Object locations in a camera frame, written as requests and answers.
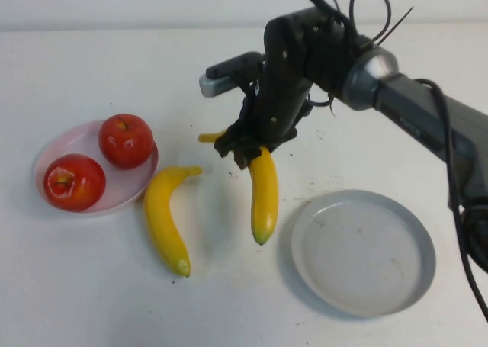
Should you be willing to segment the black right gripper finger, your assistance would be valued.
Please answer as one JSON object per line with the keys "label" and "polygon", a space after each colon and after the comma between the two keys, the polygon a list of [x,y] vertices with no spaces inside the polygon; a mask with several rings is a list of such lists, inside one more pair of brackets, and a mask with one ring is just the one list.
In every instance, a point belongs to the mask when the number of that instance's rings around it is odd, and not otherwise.
{"label": "black right gripper finger", "polygon": [[275,145],[258,145],[255,143],[236,144],[233,147],[234,162],[240,170],[247,169],[254,159],[262,155],[264,149],[267,149],[270,153],[272,153],[275,150]]}
{"label": "black right gripper finger", "polygon": [[246,143],[247,132],[242,127],[228,127],[219,134],[213,143],[214,149],[221,158],[233,152],[239,158],[246,157],[244,144]]}

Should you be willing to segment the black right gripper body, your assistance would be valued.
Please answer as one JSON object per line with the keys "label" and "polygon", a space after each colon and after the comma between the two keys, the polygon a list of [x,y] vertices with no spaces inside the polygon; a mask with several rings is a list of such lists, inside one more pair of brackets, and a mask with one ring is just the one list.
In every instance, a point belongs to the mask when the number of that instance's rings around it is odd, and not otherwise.
{"label": "black right gripper body", "polygon": [[230,133],[236,147],[277,147],[295,138],[300,110],[311,89],[306,78],[307,42],[329,17],[302,9],[269,21],[264,31],[265,63],[255,97]]}

